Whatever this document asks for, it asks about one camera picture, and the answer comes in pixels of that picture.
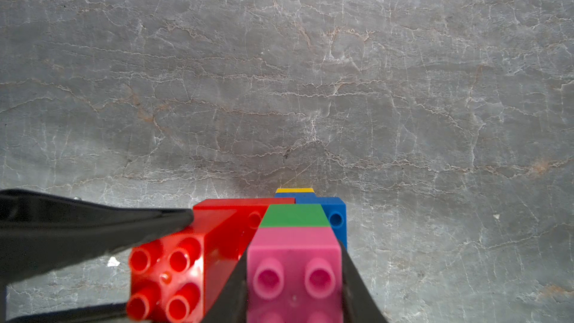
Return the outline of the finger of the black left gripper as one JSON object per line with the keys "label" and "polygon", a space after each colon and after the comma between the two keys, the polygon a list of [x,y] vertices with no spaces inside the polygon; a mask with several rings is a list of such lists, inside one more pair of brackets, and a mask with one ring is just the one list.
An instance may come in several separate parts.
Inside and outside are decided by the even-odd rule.
{"label": "finger of the black left gripper", "polygon": [[190,209],[126,209],[23,189],[1,191],[1,283],[10,284],[176,233]]}
{"label": "finger of the black left gripper", "polygon": [[30,316],[20,316],[8,320],[17,323],[36,322],[108,322],[115,319],[126,319],[126,303],[104,304],[92,307],[76,308]]}

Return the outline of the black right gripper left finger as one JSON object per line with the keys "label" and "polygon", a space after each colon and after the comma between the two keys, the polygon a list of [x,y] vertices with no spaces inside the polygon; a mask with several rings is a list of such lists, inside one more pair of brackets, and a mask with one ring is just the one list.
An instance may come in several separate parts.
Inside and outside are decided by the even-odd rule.
{"label": "black right gripper left finger", "polygon": [[247,321],[247,254],[237,262],[215,303],[202,323],[245,323]]}

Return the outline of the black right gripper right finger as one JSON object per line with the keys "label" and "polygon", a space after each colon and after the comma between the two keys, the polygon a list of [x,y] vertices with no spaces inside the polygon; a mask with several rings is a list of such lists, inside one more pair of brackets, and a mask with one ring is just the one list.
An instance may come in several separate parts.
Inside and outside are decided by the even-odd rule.
{"label": "black right gripper right finger", "polygon": [[387,323],[369,293],[347,249],[339,241],[342,252],[342,313],[344,323]]}

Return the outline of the small red lego brick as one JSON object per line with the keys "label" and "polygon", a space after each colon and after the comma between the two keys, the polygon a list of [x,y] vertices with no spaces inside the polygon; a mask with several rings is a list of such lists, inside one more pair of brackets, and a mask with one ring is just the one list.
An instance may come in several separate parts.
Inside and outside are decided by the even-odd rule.
{"label": "small red lego brick", "polygon": [[128,317],[201,322],[239,260],[235,216],[231,209],[200,210],[184,230],[133,248]]}

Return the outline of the pink lego brick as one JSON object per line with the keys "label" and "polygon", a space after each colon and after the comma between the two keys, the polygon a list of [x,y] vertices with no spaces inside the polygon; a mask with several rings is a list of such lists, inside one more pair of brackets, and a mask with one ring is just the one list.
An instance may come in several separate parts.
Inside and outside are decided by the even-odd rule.
{"label": "pink lego brick", "polygon": [[248,322],[342,322],[342,248],[330,227],[260,228],[247,264]]}

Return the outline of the long red lego brick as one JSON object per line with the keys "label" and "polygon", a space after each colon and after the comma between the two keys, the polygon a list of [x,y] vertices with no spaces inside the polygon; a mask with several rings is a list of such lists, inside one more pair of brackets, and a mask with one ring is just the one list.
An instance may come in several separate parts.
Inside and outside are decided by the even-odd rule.
{"label": "long red lego brick", "polygon": [[196,204],[194,211],[234,211],[229,222],[224,224],[224,235],[215,239],[215,242],[221,245],[222,257],[239,260],[251,243],[269,206],[275,204],[295,204],[295,199],[290,197],[208,199]]}

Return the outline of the green lego brick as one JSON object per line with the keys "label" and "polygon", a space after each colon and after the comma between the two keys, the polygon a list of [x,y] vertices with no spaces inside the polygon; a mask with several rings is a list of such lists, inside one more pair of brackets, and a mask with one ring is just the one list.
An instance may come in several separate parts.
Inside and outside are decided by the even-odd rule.
{"label": "green lego brick", "polygon": [[275,204],[269,206],[259,227],[331,227],[331,225],[321,205]]}

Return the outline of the yellow lego brick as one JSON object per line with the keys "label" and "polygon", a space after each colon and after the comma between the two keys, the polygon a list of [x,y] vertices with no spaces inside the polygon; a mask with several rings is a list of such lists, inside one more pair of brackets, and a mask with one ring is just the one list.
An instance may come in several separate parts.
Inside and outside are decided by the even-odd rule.
{"label": "yellow lego brick", "polygon": [[315,193],[313,188],[278,188],[276,194]]}

